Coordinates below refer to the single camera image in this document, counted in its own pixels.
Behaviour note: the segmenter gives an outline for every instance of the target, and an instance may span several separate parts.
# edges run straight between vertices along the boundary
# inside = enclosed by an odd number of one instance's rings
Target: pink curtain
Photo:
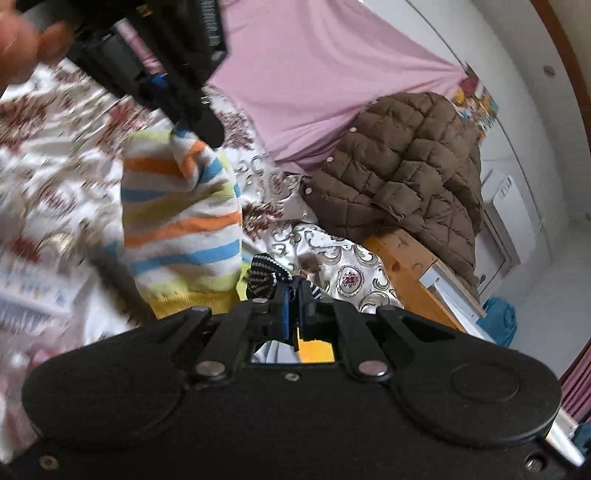
[[[591,410],[591,345],[562,386],[563,408],[577,421]]]
[[[212,77],[255,122],[271,155],[317,170],[371,100],[453,96],[466,77],[359,0],[226,0],[229,58]]]

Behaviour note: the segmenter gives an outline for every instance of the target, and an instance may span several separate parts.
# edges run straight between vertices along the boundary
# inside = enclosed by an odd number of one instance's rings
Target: metal rivet
[[[550,65],[546,65],[544,67],[544,73],[550,77],[551,79],[553,79],[554,77],[556,77],[556,71],[554,70],[553,67],[551,67]]]
[[[546,466],[542,457],[531,456],[525,461],[525,468],[531,473],[540,473]]]
[[[214,360],[205,360],[199,363],[195,370],[203,377],[219,377],[226,371],[226,365]]]
[[[44,470],[57,470],[60,467],[60,462],[51,455],[43,455],[39,458],[39,466]]]
[[[266,313],[269,311],[269,301],[267,299],[252,299],[252,302],[254,303],[255,312]]]
[[[288,382],[297,382],[301,378],[301,375],[295,374],[295,373],[289,373],[289,374],[283,375],[283,378],[285,378]]]
[[[359,364],[359,372],[366,377],[381,377],[388,373],[388,366],[379,360],[366,360]]]

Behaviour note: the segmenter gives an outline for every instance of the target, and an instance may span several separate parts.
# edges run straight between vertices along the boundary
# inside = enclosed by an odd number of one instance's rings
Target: human hand
[[[40,34],[14,9],[14,0],[0,0],[0,95],[8,85],[26,82],[38,63],[59,61],[73,41],[65,22]]]

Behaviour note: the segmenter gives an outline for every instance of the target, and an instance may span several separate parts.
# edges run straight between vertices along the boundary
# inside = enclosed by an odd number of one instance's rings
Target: quilted jacket
[[[475,291],[482,227],[478,127],[435,93],[399,93],[359,114],[304,198],[331,235],[405,229]]]

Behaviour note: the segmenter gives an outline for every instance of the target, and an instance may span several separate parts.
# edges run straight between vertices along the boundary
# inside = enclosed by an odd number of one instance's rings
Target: striped sweater
[[[124,145],[124,261],[158,318],[192,306],[227,312],[241,274],[240,190],[190,132],[142,131]]]

